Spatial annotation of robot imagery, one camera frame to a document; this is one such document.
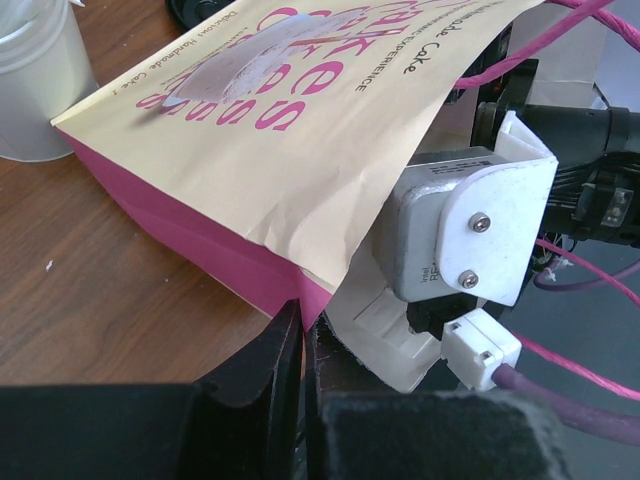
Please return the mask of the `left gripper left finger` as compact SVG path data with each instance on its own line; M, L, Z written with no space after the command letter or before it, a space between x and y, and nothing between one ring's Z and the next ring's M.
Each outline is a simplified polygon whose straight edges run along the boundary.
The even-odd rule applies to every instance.
M287 302L250 343L185 384L1 391L5 479L289 479L303 328Z

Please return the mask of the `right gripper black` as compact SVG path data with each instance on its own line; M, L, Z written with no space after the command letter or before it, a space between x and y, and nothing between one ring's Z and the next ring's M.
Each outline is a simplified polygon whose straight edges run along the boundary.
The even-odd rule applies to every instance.
M558 160L542 230L578 241L638 244L638 114L531 104L537 67L537 60L524 60L481 88L472 145L493 148L506 114L516 113Z

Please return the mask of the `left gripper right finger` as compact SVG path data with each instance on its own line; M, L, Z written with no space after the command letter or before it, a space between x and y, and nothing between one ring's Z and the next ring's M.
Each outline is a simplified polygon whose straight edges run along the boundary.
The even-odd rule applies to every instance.
M503 390L457 389L437 366L410 394L385 385L326 318L306 335L311 479L569 479L549 410Z

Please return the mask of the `pink paper gift bag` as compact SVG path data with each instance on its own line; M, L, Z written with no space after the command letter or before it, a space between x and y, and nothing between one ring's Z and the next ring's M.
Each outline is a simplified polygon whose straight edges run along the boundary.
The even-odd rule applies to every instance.
M451 90L529 1L236 1L56 117L150 235L311 326Z

